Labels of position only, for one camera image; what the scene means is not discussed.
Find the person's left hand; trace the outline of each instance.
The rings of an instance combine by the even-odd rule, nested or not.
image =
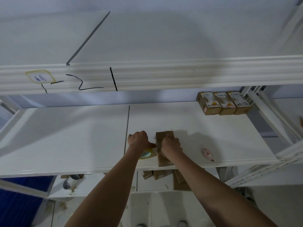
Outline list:
[[[155,148],[156,144],[150,143],[145,131],[136,132],[133,135],[129,134],[127,138],[129,146],[134,146],[136,149],[143,151],[145,149]]]

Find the pink utility knife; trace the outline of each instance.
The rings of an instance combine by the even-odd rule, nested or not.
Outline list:
[[[209,149],[203,148],[202,149],[202,154],[204,155],[204,157],[210,161],[214,162],[214,159],[212,158],[211,152],[209,151]]]

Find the forearm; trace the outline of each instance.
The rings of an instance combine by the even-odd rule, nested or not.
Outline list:
[[[247,199],[195,164],[183,152],[165,153],[216,226],[276,226]]]
[[[84,199],[65,227],[117,227],[141,152],[130,146],[122,159]]]

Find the blue panel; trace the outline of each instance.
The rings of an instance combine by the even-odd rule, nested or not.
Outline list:
[[[47,191],[53,176],[3,179],[30,188]],[[0,189],[0,227],[28,227],[34,220],[42,198]]]

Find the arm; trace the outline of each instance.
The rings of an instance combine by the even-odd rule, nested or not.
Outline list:
[[[176,165],[216,226],[277,227],[242,195],[187,157],[179,139],[165,137],[162,152]]]
[[[144,149],[154,148],[145,131],[129,135],[121,160],[84,199],[65,227],[117,227],[131,189],[134,171]]]

